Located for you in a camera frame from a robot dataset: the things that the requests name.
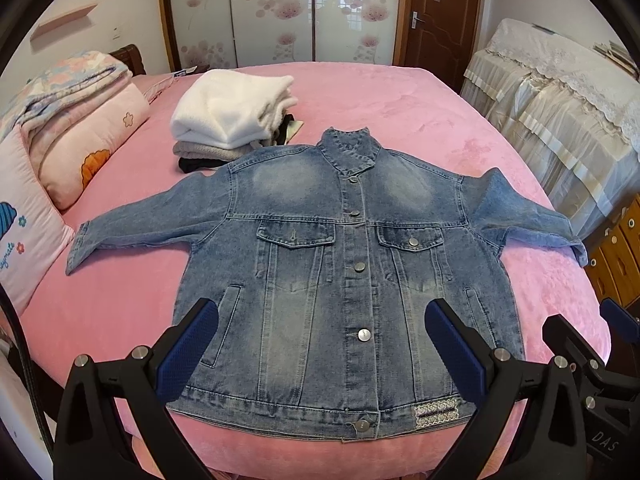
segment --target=orange flower design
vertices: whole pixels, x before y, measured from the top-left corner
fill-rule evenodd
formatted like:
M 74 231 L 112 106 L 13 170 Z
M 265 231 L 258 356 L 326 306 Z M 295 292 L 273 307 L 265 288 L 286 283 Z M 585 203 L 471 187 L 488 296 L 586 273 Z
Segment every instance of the orange flower design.
M 91 179 L 94 177 L 98 170 L 103 167 L 104 163 L 109 160 L 111 153 L 109 150 L 100 150 L 99 152 L 93 152 L 86 156 L 80 173 L 82 174 L 82 190 L 85 190 Z

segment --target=headboard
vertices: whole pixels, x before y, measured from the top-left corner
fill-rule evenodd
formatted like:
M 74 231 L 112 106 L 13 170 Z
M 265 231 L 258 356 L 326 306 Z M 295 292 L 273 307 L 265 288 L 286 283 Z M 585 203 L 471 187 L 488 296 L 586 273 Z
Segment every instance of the headboard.
M 127 65 L 133 75 L 146 74 L 145 66 L 142 64 L 142 56 L 140 56 L 140 51 L 134 44 L 123 46 L 114 52 L 110 52 L 110 54 Z

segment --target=pocket flap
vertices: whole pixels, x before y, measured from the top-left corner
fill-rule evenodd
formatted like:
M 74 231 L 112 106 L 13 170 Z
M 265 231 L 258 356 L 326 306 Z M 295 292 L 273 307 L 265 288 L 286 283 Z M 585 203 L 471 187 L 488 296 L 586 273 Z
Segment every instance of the pocket flap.
M 439 227 L 382 227 L 377 226 L 378 241 L 386 247 L 403 251 L 425 251 L 444 243 Z
M 258 238 L 290 249 L 331 245 L 335 242 L 335 225 L 317 222 L 262 220 Z

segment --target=wooden cabinet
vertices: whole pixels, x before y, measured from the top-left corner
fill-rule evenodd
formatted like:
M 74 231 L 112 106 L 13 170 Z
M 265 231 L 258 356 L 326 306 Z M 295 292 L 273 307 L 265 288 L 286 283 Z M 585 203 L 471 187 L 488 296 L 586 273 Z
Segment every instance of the wooden cabinet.
M 611 298 L 626 308 L 640 296 L 639 197 L 589 259 L 585 270 L 599 301 Z

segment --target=blue denim jacket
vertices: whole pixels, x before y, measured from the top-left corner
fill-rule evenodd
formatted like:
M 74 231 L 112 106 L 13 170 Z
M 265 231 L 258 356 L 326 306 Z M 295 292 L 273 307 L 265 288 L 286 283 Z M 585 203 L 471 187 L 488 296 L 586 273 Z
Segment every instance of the blue denim jacket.
M 82 224 L 66 271 L 96 249 L 188 243 L 174 321 L 206 297 L 220 325 L 170 407 L 255 433 L 371 439 L 474 410 L 424 329 L 434 298 L 523 357 L 507 237 L 587 262 L 567 218 L 498 169 L 462 176 L 367 129 L 330 129 L 317 146 L 258 150 Z

